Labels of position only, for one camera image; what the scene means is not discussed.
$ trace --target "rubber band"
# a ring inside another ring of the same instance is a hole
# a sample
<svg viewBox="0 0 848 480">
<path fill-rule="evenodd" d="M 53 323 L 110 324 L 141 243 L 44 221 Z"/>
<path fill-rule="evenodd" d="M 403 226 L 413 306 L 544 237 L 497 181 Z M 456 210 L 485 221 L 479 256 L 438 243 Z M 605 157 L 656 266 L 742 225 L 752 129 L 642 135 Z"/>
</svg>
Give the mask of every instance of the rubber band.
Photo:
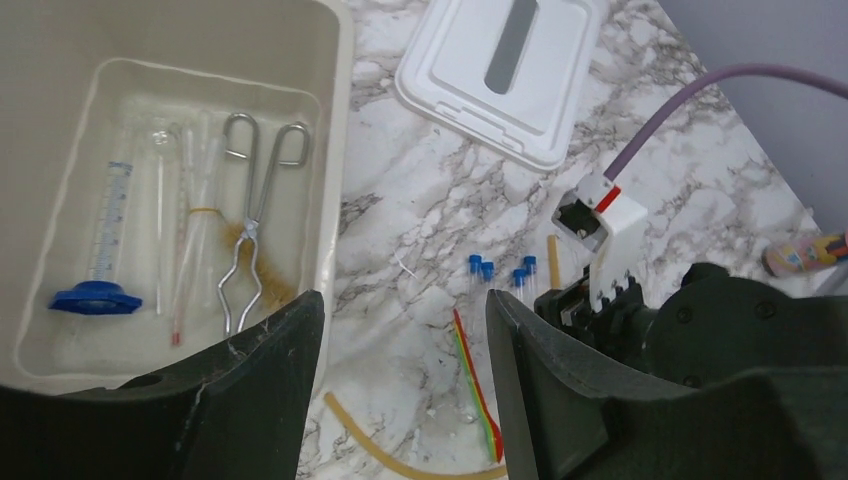
<svg viewBox="0 0 848 480">
<path fill-rule="evenodd" d="M 412 480 L 496 480 L 506 477 L 506 467 L 500 466 L 491 470 L 486 470 L 478 473 L 462 473 L 452 475 L 449 473 L 431 473 L 417 468 L 412 468 L 409 465 L 403 464 L 394 459 L 391 455 L 384 452 L 373 440 L 371 440 L 365 432 L 353 421 L 350 414 L 341 406 L 336 396 L 331 393 L 324 395 L 324 402 L 330 407 L 330 410 L 336 415 L 339 422 L 350 432 L 350 435 L 378 462 L 384 467 L 397 473 L 398 475 Z"/>
<path fill-rule="evenodd" d="M 220 214 L 221 214 L 221 211 L 220 211 L 220 210 L 218 210 L 217 208 L 212 208 L 212 207 L 197 207 L 197 208 L 192 208 L 191 210 L 189 210 L 189 211 L 188 211 L 188 214 L 189 214 L 189 215 L 191 215 L 192 213 L 204 213 L 204 212 L 208 212 L 208 213 L 217 213 L 218 215 L 220 215 Z"/>
</svg>

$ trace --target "white plastic lid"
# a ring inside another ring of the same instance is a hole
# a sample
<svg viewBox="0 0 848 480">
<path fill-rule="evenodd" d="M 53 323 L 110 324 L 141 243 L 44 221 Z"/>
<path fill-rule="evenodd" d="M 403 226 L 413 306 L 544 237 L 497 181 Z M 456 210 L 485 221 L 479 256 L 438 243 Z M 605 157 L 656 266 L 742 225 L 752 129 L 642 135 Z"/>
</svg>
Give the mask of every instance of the white plastic lid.
<svg viewBox="0 0 848 480">
<path fill-rule="evenodd" d="M 606 0 L 431 0 L 398 68 L 398 92 L 413 110 L 553 170 L 565 161 L 608 8 Z"/>
</svg>

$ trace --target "amber rubber tubing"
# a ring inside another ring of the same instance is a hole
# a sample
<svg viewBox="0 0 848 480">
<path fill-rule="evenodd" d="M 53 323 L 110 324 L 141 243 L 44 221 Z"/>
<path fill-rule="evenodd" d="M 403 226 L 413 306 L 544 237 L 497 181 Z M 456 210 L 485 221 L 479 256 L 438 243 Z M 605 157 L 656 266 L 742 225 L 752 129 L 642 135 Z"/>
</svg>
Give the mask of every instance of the amber rubber tubing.
<svg viewBox="0 0 848 480">
<path fill-rule="evenodd" d="M 559 255 L 556 251 L 556 235 L 548 235 L 548 270 L 551 272 L 551 289 L 562 288 L 559 278 Z"/>
<path fill-rule="evenodd" d="M 372 457 L 376 458 L 378 462 L 382 463 L 384 467 L 398 475 L 411 478 L 412 480 L 496 480 L 506 476 L 505 466 L 496 467 L 491 470 L 486 470 L 485 472 L 461 473 L 458 475 L 448 473 L 430 473 L 418 470 L 417 468 L 412 468 L 409 465 L 395 460 L 394 457 L 384 452 L 376 443 L 374 443 L 374 441 L 371 440 L 371 438 L 366 435 L 361 428 L 359 428 L 356 422 L 353 421 L 350 414 L 347 413 L 339 401 L 336 400 L 335 395 L 327 393 L 324 395 L 324 401 L 327 403 L 327 406 L 330 407 L 330 410 L 332 410 L 336 415 L 336 418 L 339 419 L 339 422 L 341 422 L 353 438 L 362 445 L 362 448 L 371 454 Z"/>
</svg>

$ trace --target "blue-capped test tube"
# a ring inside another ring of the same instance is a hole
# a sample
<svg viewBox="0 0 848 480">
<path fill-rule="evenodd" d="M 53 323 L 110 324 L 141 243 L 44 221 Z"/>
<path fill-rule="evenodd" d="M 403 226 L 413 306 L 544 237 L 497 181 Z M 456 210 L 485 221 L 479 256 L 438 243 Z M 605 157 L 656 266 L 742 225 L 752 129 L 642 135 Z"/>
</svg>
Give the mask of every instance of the blue-capped test tube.
<svg viewBox="0 0 848 480">
<path fill-rule="evenodd" d="M 468 257 L 468 286 L 465 293 L 470 297 L 474 295 L 477 286 L 480 285 L 482 279 L 483 257 L 480 255 L 470 255 Z"/>
<path fill-rule="evenodd" d="M 491 288 L 492 282 L 495 279 L 495 262 L 483 262 L 480 265 L 480 271 L 483 272 L 483 284 L 489 285 Z M 486 293 L 488 290 L 488 288 L 485 288 L 483 293 Z"/>
<path fill-rule="evenodd" d="M 539 294 L 539 284 L 537 281 L 536 275 L 536 257 L 533 255 L 527 255 L 524 257 L 524 270 L 526 271 L 526 287 L 527 287 L 527 301 L 528 305 L 532 305 L 533 302 L 536 301 L 536 295 Z"/>
<path fill-rule="evenodd" d="M 512 271 L 512 294 L 521 303 L 524 303 L 525 282 L 527 280 L 527 272 L 523 268 L 516 268 Z"/>
<path fill-rule="evenodd" d="M 482 285 L 476 301 L 472 340 L 475 343 L 486 341 L 486 296 L 495 283 L 495 262 L 483 262 L 480 273 Z"/>
</svg>

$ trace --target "red stripe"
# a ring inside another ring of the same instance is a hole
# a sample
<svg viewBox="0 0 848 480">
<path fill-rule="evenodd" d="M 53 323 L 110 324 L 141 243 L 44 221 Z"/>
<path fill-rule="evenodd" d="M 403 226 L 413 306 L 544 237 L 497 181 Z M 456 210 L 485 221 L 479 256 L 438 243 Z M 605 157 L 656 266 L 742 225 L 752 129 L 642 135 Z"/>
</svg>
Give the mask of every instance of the red stripe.
<svg viewBox="0 0 848 480">
<path fill-rule="evenodd" d="M 598 213 L 604 213 L 604 210 L 606 210 L 610 205 L 612 205 L 612 201 L 615 200 L 616 197 L 618 197 L 619 193 L 621 193 L 621 189 L 618 188 L 618 185 L 615 185 L 614 187 L 612 187 L 612 190 L 610 190 L 610 193 L 608 193 L 607 196 L 604 197 L 603 200 L 601 200 L 601 203 L 599 203 L 598 206 L 595 207 L 595 210 Z"/>
<path fill-rule="evenodd" d="M 483 414 L 486 416 L 486 423 L 492 429 L 492 434 L 495 437 L 495 457 L 498 462 L 503 459 L 504 453 L 504 445 L 503 445 L 503 437 L 501 436 L 501 429 L 498 427 L 498 424 L 495 423 L 495 420 L 492 418 L 492 415 L 489 413 L 489 408 L 486 406 L 486 400 L 483 397 L 483 390 L 480 388 L 480 382 L 477 380 L 477 371 L 474 369 L 474 363 L 471 360 L 471 352 L 468 350 L 468 344 L 465 342 L 465 328 L 462 326 L 462 318 L 459 316 L 459 310 L 453 309 L 453 322 L 454 326 L 459 332 L 459 348 L 465 353 L 465 357 L 468 359 L 468 370 L 471 373 L 471 380 L 474 384 L 474 391 L 477 392 L 477 396 L 480 398 L 480 405 L 483 407 Z"/>
</svg>

